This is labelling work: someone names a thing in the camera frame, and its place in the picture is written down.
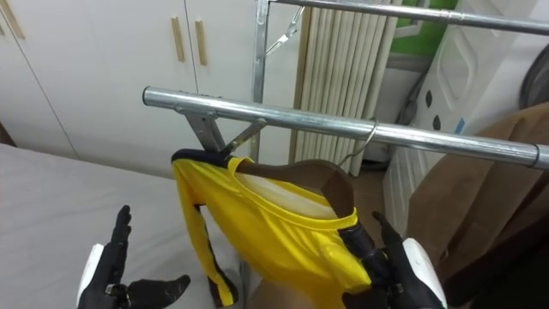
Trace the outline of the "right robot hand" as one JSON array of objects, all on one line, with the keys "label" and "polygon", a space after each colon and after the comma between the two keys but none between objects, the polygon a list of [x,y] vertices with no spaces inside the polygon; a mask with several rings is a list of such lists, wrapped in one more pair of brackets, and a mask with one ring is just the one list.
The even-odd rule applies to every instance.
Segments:
[{"label": "right robot hand", "polygon": [[359,259],[371,285],[357,293],[345,292],[346,308],[444,309],[448,306],[442,285],[423,246],[402,238],[384,215],[372,216],[381,228],[385,247],[378,249],[360,224],[339,234],[347,249]]}]

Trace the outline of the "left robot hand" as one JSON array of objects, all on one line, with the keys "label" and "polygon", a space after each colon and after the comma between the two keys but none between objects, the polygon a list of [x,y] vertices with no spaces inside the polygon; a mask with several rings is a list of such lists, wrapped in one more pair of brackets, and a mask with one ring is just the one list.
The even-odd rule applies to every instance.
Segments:
[{"label": "left robot hand", "polygon": [[190,285],[187,275],[171,281],[122,283],[131,219],[130,206],[124,205],[118,211],[110,241],[92,247],[79,283],[77,309],[164,309],[179,300]]}]

